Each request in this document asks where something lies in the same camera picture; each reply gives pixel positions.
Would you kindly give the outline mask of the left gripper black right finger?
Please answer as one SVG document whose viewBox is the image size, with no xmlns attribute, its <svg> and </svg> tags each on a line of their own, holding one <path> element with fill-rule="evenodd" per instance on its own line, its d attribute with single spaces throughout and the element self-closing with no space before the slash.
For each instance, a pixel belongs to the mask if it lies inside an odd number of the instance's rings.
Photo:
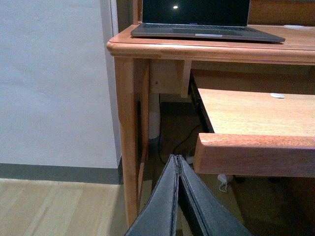
<svg viewBox="0 0 315 236">
<path fill-rule="evenodd" d="M 194 172 L 177 156 L 179 205 L 194 236 L 250 236 L 250 231 L 229 212 Z"/>
</svg>

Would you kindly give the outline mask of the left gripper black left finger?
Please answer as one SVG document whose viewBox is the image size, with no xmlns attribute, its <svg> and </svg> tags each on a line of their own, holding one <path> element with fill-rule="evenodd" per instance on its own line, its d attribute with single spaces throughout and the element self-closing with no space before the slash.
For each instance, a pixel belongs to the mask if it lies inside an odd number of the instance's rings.
<svg viewBox="0 0 315 236">
<path fill-rule="evenodd" d="M 147 204 L 126 235 L 174 236 L 177 227 L 178 194 L 178 158 L 171 155 Z"/>
</svg>

